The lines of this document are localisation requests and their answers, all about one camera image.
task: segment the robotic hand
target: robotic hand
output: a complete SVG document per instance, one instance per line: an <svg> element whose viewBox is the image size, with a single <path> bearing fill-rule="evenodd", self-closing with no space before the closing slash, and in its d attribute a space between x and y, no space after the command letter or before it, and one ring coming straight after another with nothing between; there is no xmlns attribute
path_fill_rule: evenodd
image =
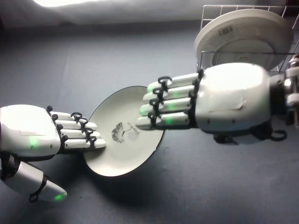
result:
<svg viewBox="0 0 299 224"><path fill-rule="evenodd" d="M290 96L285 87L290 81L284 79L282 75L270 77L264 68L249 63L161 77L148 86L136 126L143 130L200 128L213 134L218 143L284 140L286 132L271 127L272 116L286 115L296 105L286 104Z"/></svg>
<svg viewBox="0 0 299 224"><path fill-rule="evenodd" d="M106 145L95 123L80 113L53 112L31 105L0 108L1 180L11 189L30 195L29 201L62 201L67 193L43 171L28 164L56 154L98 150Z"/></svg>

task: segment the white plate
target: white plate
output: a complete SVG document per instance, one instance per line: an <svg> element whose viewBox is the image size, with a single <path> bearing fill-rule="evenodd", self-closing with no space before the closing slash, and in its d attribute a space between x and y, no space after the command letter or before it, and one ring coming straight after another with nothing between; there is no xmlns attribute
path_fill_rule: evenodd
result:
<svg viewBox="0 0 299 224"><path fill-rule="evenodd" d="M135 126L146 87L131 86L108 97L90 117L107 146L84 153L91 170L103 176L126 174L143 164L162 141L164 131L143 131Z"/></svg>
<svg viewBox="0 0 299 224"><path fill-rule="evenodd" d="M209 22L197 35L194 49L203 69L234 61L271 70L280 64L284 55L202 54L202 51L288 53L292 42L293 30L281 16L261 9L242 9Z"/></svg>

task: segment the gray tabletop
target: gray tabletop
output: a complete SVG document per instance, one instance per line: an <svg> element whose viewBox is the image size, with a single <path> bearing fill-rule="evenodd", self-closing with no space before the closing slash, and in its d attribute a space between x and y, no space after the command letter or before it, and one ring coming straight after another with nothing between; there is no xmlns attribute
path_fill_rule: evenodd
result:
<svg viewBox="0 0 299 224"><path fill-rule="evenodd" d="M195 72L199 22L36 28L0 40L0 106L52 105L90 117L113 92ZM0 183L6 223L298 223L298 131L286 141L224 146L200 130L167 131L155 154L118 178L81 155L35 162L68 192L37 202Z"/></svg>

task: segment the back of robotic hand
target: back of robotic hand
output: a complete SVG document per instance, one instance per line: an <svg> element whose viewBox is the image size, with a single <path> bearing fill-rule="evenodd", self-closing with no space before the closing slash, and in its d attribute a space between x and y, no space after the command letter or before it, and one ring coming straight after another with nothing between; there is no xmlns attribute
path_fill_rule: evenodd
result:
<svg viewBox="0 0 299 224"><path fill-rule="evenodd" d="M0 108L1 180L29 195L29 201L62 201L67 193L40 169L27 163L56 154L100 150L106 146L95 123L80 113L53 112L32 105Z"/></svg>
<svg viewBox="0 0 299 224"><path fill-rule="evenodd" d="M272 108L278 103L272 99L271 89L268 72L249 63L161 77L148 86L136 126L143 130L200 128L213 134L218 143L237 144L233 140L237 137L245 144L283 140L286 132L271 128Z"/></svg>

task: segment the barcode sticker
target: barcode sticker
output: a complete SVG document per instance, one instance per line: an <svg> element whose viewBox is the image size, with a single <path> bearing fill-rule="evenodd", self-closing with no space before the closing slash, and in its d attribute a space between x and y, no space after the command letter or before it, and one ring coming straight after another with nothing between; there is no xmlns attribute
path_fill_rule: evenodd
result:
<svg viewBox="0 0 299 224"><path fill-rule="evenodd" d="M233 25L229 25L228 27L224 27L218 30L219 36L223 36L233 32Z"/></svg>

